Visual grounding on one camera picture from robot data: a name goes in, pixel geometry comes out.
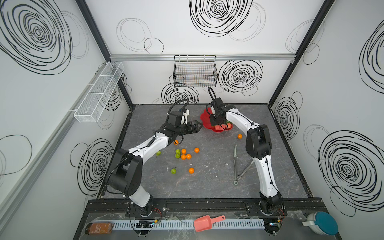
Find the red flower-shaped fruit bowl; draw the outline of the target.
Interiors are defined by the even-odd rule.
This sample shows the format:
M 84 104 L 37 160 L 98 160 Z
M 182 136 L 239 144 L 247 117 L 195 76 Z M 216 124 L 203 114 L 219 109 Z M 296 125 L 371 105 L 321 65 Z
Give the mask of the red flower-shaped fruit bowl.
M 204 112 L 201 114 L 200 118 L 201 120 L 203 121 L 203 126 L 206 128 L 206 129 L 209 129 L 209 130 L 212 130 L 213 132 L 216 132 L 216 133 L 221 133 L 223 131 L 225 131 L 225 124 L 221 124 L 220 126 L 222 126 L 222 128 L 224 128 L 223 131 L 216 131 L 215 130 L 215 126 L 213 126 L 211 124 L 211 121 L 210 121 L 210 114 L 212 113 L 212 110 L 211 108 L 208 108 L 207 110 L 204 110 Z

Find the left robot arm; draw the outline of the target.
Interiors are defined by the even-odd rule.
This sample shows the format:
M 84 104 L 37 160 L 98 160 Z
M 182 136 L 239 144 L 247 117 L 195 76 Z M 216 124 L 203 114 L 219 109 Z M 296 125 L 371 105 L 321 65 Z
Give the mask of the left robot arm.
M 141 185 L 143 166 L 152 156 L 172 144 L 177 137 L 198 133 L 203 124 L 188 121 L 189 110 L 167 113 L 166 121 L 143 143 L 116 151 L 106 185 L 125 195 L 141 216 L 152 213 L 154 198 Z

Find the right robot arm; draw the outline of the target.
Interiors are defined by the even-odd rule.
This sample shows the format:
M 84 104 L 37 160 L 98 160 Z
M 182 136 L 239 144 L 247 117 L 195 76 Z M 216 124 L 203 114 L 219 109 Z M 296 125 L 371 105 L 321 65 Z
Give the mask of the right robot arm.
M 209 106 L 213 126 L 231 123 L 246 135 L 246 152 L 253 159 L 260 180 L 260 209 L 267 216 L 276 213 L 283 205 L 283 197 L 272 169 L 272 141 L 268 126 L 252 121 L 221 98 L 213 98 Z

